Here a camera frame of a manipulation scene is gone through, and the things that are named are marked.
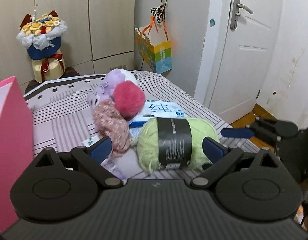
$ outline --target pink pom-pom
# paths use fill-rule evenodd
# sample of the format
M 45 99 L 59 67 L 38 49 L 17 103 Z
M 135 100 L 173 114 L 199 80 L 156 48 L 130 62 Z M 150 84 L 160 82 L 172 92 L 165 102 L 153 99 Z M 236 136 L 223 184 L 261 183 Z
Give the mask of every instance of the pink pom-pom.
M 134 117 L 145 104 L 144 92 L 132 81 L 118 84 L 114 90 L 115 108 L 124 117 Z

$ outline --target wooden floor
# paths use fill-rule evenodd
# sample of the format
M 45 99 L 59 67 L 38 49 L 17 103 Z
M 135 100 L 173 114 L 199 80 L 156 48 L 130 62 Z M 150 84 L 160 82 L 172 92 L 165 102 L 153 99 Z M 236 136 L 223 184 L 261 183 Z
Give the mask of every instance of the wooden floor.
M 255 121 L 255 117 L 263 117 L 263 118 L 271 118 L 275 119 L 273 115 L 271 115 L 269 112 L 267 112 L 264 108 L 260 107 L 258 104 L 254 106 L 254 109 L 252 112 L 248 113 L 247 115 L 243 116 L 242 118 L 238 119 L 234 123 L 231 124 L 233 128 L 239 128 L 239 127 L 245 127 L 248 124 L 251 124 Z M 274 150 L 272 146 L 266 144 L 265 142 L 261 141 L 260 139 L 256 137 L 252 137 L 250 139 L 252 143 L 254 143 L 257 147 L 270 147 L 272 151 Z

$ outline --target bed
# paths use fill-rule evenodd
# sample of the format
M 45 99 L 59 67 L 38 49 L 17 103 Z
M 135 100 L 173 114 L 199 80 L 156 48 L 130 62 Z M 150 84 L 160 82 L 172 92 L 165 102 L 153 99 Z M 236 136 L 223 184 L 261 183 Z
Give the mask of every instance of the bed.
M 225 138 L 221 129 L 230 127 L 225 121 L 198 103 L 193 97 L 160 74 L 132 71 L 137 75 L 146 99 L 177 102 L 189 117 L 209 120 L 215 127 L 224 146 L 241 147 L 244 151 L 257 152 L 258 148 L 247 139 Z M 96 134 L 86 97 L 101 84 L 103 75 L 88 75 L 44 82 L 24 98 L 33 111 L 34 155 L 43 148 L 53 147 L 57 152 L 68 152 L 82 145 L 82 141 Z M 148 174 L 137 163 L 135 147 L 131 147 L 114 163 L 126 178 L 134 179 L 184 179 L 189 182 L 199 170 L 164 170 Z

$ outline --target flower bouquet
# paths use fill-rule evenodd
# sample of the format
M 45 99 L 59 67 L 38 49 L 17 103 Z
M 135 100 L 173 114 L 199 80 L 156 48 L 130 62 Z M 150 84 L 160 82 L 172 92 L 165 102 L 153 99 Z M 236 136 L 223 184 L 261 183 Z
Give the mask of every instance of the flower bouquet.
M 20 25 L 16 39 L 27 49 L 29 57 L 41 60 L 54 55 L 61 45 L 61 35 L 67 24 L 58 18 L 55 11 L 43 14 L 39 19 L 27 14 Z

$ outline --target cabinet door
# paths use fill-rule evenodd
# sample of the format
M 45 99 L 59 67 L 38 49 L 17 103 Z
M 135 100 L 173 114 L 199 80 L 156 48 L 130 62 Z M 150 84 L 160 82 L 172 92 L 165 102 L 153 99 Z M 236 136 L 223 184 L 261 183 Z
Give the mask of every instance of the cabinet door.
M 34 79 L 26 48 L 16 40 L 23 18 L 34 9 L 34 0 L 0 0 L 0 80 L 16 76 L 22 85 Z
M 134 50 L 135 0 L 89 0 L 94 60 Z
M 62 51 L 67 67 L 92 60 L 88 0 L 36 0 L 36 16 L 55 10 L 68 29 L 62 37 Z
M 123 53 L 94 61 L 95 74 L 105 74 L 119 66 L 126 65 L 127 70 L 134 70 L 134 52 Z

